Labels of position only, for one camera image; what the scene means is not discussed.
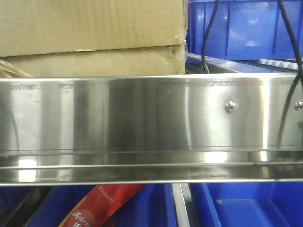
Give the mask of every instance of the brown cardboard box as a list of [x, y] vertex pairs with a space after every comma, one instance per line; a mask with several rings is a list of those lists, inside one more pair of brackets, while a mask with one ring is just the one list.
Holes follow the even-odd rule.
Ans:
[[183, 46], [13, 56], [5, 60], [34, 77], [146, 76], [184, 73]]
[[0, 57], [182, 45], [183, 0], [2, 0]]
[[35, 77], [184, 73], [183, 0], [3, 0], [0, 57]]

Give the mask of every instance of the bolt head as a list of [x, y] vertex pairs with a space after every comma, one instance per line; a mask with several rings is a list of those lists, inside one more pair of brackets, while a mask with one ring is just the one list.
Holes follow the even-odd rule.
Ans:
[[295, 110], [303, 110], [303, 101], [298, 101], [294, 105]]
[[233, 101], [229, 101], [225, 104], [225, 110], [227, 112], [232, 112], [236, 109], [236, 104]]

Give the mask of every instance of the blue plastic bin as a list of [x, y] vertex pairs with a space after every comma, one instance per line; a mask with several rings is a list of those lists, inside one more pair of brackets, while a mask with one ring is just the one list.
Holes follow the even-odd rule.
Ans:
[[[28, 227], [58, 226], [92, 188], [54, 187]], [[110, 219], [117, 227], [177, 227], [171, 184], [147, 184]]]
[[29, 187], [0, 187], [0, 219], [21, 200], [28, 189]]
[[201, 226], [301, 227], [303, 183], [195, 183]]
[[[303, 1], [284, 0], [284, 4], [303, 52]], [[201, 54], [213, 9], [214, 0], [189, 1], [189, 52]], [[206, 55], [228, 60], [294, 58], [277, 0], [220, 0]]]

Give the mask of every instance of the red package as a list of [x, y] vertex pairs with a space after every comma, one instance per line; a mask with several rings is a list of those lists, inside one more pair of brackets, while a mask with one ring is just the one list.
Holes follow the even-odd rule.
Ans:
[[100, 227], [144, 184], [101, 184], [94, 187], [66, 216], [59, 227]]

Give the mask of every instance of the metal rack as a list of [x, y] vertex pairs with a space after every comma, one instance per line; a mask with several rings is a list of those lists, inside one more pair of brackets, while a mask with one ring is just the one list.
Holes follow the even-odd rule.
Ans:
[[300, 110], [276, 145], [295, 73], [208, 62], [224, 74], [0, 79], [0, 185], [176, 183], [179, 226], [194, 226], [180, 183], [301, 181]]

